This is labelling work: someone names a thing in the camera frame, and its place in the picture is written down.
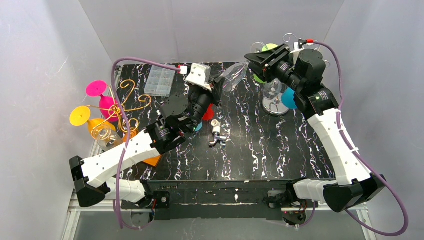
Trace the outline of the red wine glass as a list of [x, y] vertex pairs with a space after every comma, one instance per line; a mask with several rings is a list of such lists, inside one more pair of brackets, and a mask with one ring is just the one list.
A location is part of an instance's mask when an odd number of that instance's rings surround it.
[[215, 112], [214, 112], [214, 105], [213, 104], [210, 104], [209, 107], [208, 107], [208, 109], [207, 109], [207, 111], [206, 111], [206, 113], [202, 117], [202, 120], [203, 121], [210, 121], [210, 120], [213, 119], [214, 114], [215, 114]]

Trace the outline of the light blue wine glass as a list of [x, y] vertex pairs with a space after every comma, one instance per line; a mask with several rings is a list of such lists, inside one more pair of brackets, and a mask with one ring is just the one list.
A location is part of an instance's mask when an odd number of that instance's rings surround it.
[[195, 132], [199, 132], [201, 129], [202, 129], [202, 127], [203, 127], [203, 123], [202, 122], [200, 122], [198, 125], [197, 125], [197, 127], [195, 128]]

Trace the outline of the clear wine glass gold rack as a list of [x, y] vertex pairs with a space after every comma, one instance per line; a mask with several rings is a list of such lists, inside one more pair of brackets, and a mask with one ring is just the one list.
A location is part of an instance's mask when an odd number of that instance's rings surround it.
[[249, 68], [248, 61], [242, 61], [231, 65], [219, 78], [222, 82], [222, 90], [231, 92], [246, 77]]

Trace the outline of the pink wine glass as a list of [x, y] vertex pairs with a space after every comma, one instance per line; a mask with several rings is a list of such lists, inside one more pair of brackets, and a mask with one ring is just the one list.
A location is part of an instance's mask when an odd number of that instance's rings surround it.
[[103, 117], [111, 123], [118, 122], [118, 115], [111, 107], [116, 104], [112, 96], [105, 96], [104, 93], [109, 89], [109, 85], [103, 80], [95, 80], [86, 87], [86, 94], [89, 97], [100, 97], [98, 107]]

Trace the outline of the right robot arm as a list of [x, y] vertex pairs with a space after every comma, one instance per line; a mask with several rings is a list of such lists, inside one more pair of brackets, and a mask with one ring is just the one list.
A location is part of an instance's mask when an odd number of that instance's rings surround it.
[[261, 80], [279, 80], [294, 91], [295, 105], [319, 137], [335, 171], [334, 181], [298, 179], [288, 183], [288, 201], [320, 202], [339, 213], [371, 200], [384, 188], [381, 177], [359, 161], [342, 125], [339, 104], [322, 84], [326, 63], [319, 51], [303, 49], [294, 55], [282, 44], [248, 53], [245, 58]]

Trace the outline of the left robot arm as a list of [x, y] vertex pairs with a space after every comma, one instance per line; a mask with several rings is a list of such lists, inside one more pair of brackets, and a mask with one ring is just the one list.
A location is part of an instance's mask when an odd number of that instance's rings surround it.
[[135, 137], [102, 154], [69, 160], [79, 206], [92, 207], [106, 199], [149, 205], [153, 192], [146, 181], [120, 179], [121, 171], [144, 160], [159, 157], [186, 141], [211, 104], [219, 106], [223, 88], [190, 85], [187, 95], [171, 95], [160, 108], [158, 120]]

